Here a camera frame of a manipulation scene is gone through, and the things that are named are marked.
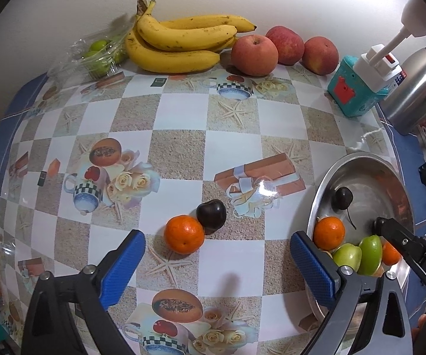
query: silver thermos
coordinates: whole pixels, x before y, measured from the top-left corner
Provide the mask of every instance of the silver thermos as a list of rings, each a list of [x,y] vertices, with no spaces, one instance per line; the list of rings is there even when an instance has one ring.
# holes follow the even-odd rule
[[[402,64],[405,79],[379,105],[389,122],[402,135],[426,118],[426,48]]]

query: metal bowl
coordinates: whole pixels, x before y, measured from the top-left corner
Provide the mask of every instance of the metal bowl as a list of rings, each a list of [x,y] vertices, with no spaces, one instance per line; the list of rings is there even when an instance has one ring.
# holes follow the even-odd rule
[[[356,225],[352,227],[346,211],[333,209],[332,194],[346,186],[353,193],[353,201],[349,206],[349,214]],[[338,160],[327,172],[313,200],[307,235],[313,238],[313,229],[318,219],[336,216],[346,228],[345,241],[358,245],[361,239],[372,235],[372,223],[380,216],[394,218],[409,231],[414,232],[414,221],[409,197],[401,181],[394,173],[392,166],[380,157],[371,153],[353,153]],[[401,260],[392,268],[383,265],[384,270],[392,270],[397,274],[401,288],[409,276],[409,266]],[[312,312],[321,323],[328,312],[326,307],[318,305],[312,292],[306,286],[307,298]],[[347,334],[355,334],[363,318],[365,303],[358,304]]]

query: teal container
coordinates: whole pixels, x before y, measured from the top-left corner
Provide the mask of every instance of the teal container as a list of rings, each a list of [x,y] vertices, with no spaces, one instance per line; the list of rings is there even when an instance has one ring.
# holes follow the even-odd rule
[[[378,93],[369,89],[353,70],[357,60],[354,56],[344,56],[338,71],[328,84],[328,92],[346,117],[364,115],[389,93],[387,87]]]

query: screw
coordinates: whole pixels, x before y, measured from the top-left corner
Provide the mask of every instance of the screw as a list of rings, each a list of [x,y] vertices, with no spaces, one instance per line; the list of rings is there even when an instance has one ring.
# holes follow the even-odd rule
[[[39,275],[40,280],[49,280],[51,273],[49,271],[42,272]]]
[[[353,269],[349,265],[342,265],[339,270],[344,275],[351,275],[353,273]]]
[[[96,271],[96,266],[93,264],[88,264],[83,268],[83,273],[86,275],[94,274]]]
[[[397,275],[393,271],[387,271],[386,276],[388,279],[395,280],[397,279]]]

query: bunch of bananas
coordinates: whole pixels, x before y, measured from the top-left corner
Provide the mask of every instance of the bunch of bananas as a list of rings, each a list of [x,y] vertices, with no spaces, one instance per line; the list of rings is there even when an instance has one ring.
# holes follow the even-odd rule
[[[231,48],[236,33],[255,30],[254,24],[235,15],[209,14],[158,22],[152,17],[155,0],[136,16],[126,37],[126,50],[141,68],[157,73],[207,70],[220,60],[219,52]]]

